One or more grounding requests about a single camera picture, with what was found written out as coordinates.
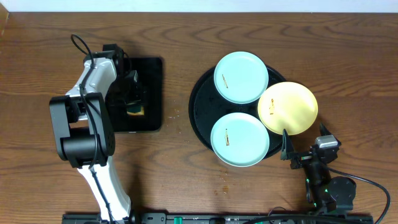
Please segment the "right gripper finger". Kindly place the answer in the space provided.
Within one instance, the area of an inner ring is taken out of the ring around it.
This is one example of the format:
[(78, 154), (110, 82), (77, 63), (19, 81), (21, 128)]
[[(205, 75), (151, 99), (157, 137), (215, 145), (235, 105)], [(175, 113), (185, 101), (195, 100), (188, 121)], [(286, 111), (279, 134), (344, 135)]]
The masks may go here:
[(293, 158), (294, 155), (295, 155), (295, 151), (294, 151), (294, 145), (292, 143), (292, 140), (290, 139), (290, 136), (287, 133), (287, 130), (283, 129), (280, 159), (283, 161), (291, 160), (291, 158)]
[(320, 134), (321, 136), (331, 135), (331, 132), (326, 128), (326, 126), (323, 123), (320, 123)]

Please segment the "yellow green sponge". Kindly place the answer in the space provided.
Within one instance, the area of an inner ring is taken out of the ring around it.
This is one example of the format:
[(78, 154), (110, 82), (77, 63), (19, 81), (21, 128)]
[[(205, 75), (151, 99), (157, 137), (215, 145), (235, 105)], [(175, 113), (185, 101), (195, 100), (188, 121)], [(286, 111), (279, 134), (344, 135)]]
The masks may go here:
[(132, 105), (126, 108), (126, 113), (129, 116), (144, 116), (144, 107), (142, 105)]

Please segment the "yellow plate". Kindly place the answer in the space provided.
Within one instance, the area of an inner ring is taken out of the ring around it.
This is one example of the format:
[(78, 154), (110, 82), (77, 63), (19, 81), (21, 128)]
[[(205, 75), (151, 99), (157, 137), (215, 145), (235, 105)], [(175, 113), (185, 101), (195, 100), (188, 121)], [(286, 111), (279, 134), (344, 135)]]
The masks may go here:
[(296, 135), (316, 120), (318, 103), (314, 94), (295, 82), (280, 82), (269, 87), (257, 104), (259, 119), (276, 134)]

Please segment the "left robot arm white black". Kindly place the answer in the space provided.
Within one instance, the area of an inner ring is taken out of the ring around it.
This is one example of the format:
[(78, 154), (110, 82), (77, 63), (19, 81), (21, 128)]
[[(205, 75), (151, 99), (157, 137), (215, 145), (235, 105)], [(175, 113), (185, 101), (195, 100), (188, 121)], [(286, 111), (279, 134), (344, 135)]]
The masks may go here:
[(49, 102), (58, 156), (85, 178), (99, 205), (98, 223), (135, 223), (132, 202), (123, 189), (113, 154), (115, 137), (105, 96), (124, 78), (124, 51), (116, 44), (86, 50), (84, 70), (74, 87)]

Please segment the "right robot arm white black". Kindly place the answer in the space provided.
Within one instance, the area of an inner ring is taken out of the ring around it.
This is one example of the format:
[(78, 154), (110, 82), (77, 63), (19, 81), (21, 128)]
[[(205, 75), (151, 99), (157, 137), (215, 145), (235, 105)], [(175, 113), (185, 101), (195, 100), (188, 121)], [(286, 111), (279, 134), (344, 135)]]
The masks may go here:
[(328, 164), (337, 159), (341, 142), (320, 125), (320, 136), (305, 152), (297, 152), (286, 130), (282, 132), (280, 158), (290, 161), (291, 169), (303, 169), (306, 175), (307, 200), (314, 204), (315, 215), (344, 216), (353, 209), (356, 183), (343, 176), (332, 177)]

